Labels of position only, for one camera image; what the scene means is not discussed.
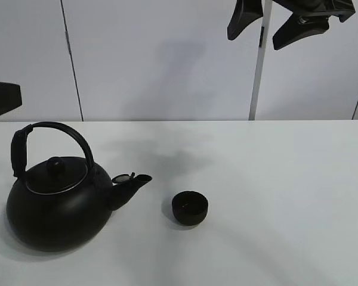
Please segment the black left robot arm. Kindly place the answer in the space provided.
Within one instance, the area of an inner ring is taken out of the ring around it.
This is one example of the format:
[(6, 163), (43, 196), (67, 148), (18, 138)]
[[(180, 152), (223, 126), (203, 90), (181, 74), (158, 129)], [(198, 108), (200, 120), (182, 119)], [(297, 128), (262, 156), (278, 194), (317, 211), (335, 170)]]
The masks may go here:
[(0, 82), (0, 116), (22, 105), (21, 87), (15, 83)]

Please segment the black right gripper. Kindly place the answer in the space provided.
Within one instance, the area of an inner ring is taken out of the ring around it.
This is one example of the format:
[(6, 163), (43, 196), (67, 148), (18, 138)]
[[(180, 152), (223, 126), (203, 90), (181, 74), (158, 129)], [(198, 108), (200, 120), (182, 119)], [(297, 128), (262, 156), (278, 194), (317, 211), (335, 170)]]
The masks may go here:
[[(355, 14), (353, 1), (274, 1), (293, 13), (273, 35), (275, 50), (280, 50), (301, 39), (325, 33), (329, 29), (327, 16), (336, 16), (343, 23)], [(260, 0), (237, 0), (227, 26), (227, 39), (235, 40), (246, 27), (262, 17), (263, 5)]]

